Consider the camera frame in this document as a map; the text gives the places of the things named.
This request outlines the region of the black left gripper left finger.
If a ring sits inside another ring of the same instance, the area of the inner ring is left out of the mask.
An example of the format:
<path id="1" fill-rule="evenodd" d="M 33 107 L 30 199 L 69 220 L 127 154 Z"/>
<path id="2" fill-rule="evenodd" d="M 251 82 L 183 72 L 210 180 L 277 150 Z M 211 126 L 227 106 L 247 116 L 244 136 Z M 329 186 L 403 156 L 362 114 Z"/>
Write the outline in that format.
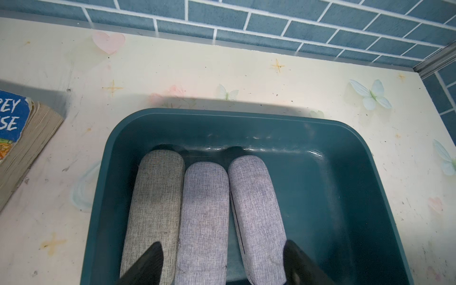
<path id="1" fill-rule="evenodd" d="M 154 242 L 117 281 L 117 285 L 159 285 L 164 253 L 160 242 Z"/>

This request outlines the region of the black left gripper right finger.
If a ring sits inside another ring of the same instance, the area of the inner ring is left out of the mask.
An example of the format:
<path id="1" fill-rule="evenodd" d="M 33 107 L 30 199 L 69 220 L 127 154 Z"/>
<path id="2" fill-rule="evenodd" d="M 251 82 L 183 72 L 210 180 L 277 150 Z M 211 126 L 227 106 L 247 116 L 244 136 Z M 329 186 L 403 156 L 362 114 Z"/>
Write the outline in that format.
<path id="1" fill-rule="evenodd" d="M 334 285 L 335 282 L 301 250 L 287 240 L 283 249 L 287 285 Z"/>

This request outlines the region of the lilac fabric glasses case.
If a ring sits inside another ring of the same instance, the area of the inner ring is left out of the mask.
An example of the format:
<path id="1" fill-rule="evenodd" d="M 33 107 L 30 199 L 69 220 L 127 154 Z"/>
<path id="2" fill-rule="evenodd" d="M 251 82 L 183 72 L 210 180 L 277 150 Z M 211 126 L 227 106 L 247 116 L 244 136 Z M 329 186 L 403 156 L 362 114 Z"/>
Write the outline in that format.
<path id="1" fill-rule="evenodd" d="M 175 284 L 224 285 L 228 263 L 229 178 L 216 163 L 185 173 Z"/>
<path id="2" fill-rule="evenodd" d="M 266 164 L 257 156 L 241 156 L 230 164 L 228 175 L 236 234 L 250 284 L 285 284 L 287 237 Z"/>

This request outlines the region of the grey fabric glasses case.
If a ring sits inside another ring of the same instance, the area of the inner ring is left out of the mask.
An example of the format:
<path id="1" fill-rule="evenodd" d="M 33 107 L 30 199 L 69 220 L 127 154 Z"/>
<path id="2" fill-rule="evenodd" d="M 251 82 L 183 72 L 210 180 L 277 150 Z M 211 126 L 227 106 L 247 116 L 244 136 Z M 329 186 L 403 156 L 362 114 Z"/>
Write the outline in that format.
<path id="1" fill-rule="evenodd" d="M 173 284 L 184 174 L 185 162 L 177 152 L 155 150 L 142 158 L 129 209 L 121 275 L 153 243 L 160 242 L 164 253 L 160 284 Z"/>

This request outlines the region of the teal plastic storage box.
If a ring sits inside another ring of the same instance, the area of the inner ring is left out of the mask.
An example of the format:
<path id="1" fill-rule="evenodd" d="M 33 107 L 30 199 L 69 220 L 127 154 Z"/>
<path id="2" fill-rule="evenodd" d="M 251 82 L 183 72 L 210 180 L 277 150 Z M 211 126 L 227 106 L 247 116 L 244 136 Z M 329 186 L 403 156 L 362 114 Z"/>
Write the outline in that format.
<path id="1" fill-rule="evenodd" d="M 145 109 L 111 132 L 91 211 L 81 284 L 113 285 L 134 182 L 150 151 L 187 166 L 243 155 L 270 173 L 285 232 L 338 285 L 410 285 L 412 273 L 371 151 L 338 121 L 239 112 Z"/>

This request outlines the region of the blue paperback book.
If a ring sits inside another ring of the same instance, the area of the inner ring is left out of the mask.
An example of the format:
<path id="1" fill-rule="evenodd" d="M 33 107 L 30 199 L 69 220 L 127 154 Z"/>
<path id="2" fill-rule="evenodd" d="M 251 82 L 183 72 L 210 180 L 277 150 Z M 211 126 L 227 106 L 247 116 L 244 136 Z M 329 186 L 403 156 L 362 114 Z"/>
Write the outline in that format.
<path id="1" fill-rule="evenodd" d="M 63 121 L 42 102 L 1 91 L 2 209 Z"/>

